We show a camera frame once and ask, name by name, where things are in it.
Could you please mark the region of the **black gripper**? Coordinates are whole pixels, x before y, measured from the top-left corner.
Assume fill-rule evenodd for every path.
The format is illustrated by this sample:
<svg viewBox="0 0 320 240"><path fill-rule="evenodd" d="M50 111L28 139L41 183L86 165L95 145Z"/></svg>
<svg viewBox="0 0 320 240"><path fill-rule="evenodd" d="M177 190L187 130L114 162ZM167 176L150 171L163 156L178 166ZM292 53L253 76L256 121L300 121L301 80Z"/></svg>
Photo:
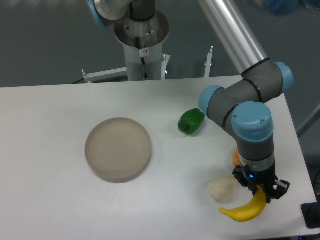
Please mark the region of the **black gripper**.
<svg viewBox="0 0 320 240"><path fill-rule="evenodd" d="M272 200L279 200L288 192L291 184L285 180L278 180L275 162L263 170L253 164L255 164L254 161L243 162L241 165L236 165L232 172L242 187L248 188L251 192L256 192L257 185L266 186L264 192L268 204Z"/></svg>

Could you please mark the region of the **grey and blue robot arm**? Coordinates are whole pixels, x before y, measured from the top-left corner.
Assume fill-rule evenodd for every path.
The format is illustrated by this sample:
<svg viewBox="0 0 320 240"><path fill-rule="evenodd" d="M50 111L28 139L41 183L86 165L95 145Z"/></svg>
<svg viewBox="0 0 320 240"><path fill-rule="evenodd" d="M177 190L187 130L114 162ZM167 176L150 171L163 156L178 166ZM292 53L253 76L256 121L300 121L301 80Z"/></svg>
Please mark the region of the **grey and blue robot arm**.
<svg viewBox="0 0 320 240"><path fill-rule="evenodd" d="M130 81L163 77L162 44L169 22L155 1L89 0L87 5L99 25L114 25L117 39L132 52L125 57ZM269 59L233 0L201 0L199 5L242 80L227 88L207 87L198 106L235 139L240 155L233 171L237 181L253 193L262 188L267 202L278 200L290 184L276 176L274 123L266 103L292 87L292 71Z"/></svg>

